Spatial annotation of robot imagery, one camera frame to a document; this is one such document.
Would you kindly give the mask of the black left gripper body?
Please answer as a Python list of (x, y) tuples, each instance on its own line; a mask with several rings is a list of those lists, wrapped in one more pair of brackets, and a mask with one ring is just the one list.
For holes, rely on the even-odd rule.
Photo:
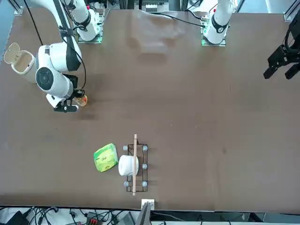
[[(288, 43), (290, 34), (292, 35), (292, 38), (294, 40), (294, 43), (291, 46), (289, 46), (289, 43)], [(285, 48), (288, 51), (299, 51), (300, 50), (300, 18), (299, 17), (295, 17), (291, 21), (291, 23), (288, 27), (288, 30), (285, 35)]]

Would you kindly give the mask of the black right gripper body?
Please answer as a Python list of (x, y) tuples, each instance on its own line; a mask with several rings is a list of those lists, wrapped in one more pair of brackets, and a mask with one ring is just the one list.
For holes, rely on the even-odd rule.
[(84, 90), (77, 89), (74, 90), (71, 97), (64, 101), (65, 105), (71, 105), (72, 102), (77, 103), (78, 105), (84, 105)]

